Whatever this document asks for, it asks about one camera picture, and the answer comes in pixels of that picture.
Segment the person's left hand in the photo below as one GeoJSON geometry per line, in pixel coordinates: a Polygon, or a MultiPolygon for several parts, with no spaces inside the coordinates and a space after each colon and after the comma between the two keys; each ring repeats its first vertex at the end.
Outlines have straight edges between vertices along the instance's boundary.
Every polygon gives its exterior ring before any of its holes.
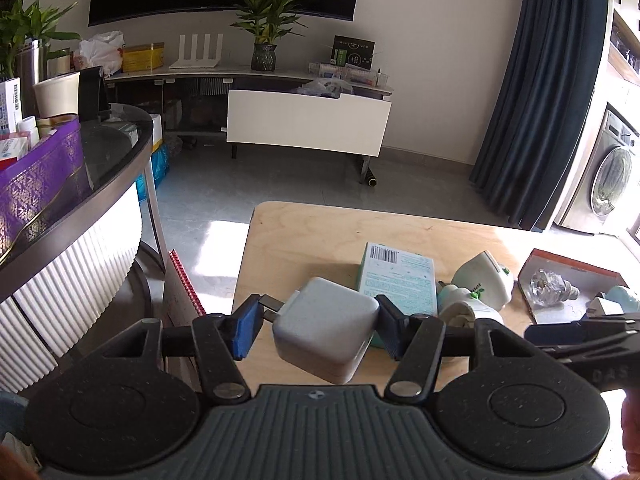
{"type": "Polygon", "coordinates": [[[0,480],[39,480],[38,474],[28,468],[9,448],[0,446],[0,480]]]}

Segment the person's right hand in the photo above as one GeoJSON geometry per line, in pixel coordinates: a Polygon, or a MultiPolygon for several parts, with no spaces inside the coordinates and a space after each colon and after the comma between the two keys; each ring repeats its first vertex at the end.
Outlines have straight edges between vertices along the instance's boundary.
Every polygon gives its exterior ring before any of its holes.
{"type": "Polygon", "coordinates": [[[626,391],[622,404],[620,426],[623,430],[623,448],[626,453],[627,472],[614,480],[639,480],[640,476],[640,392],[639,389],[626,391]]]}

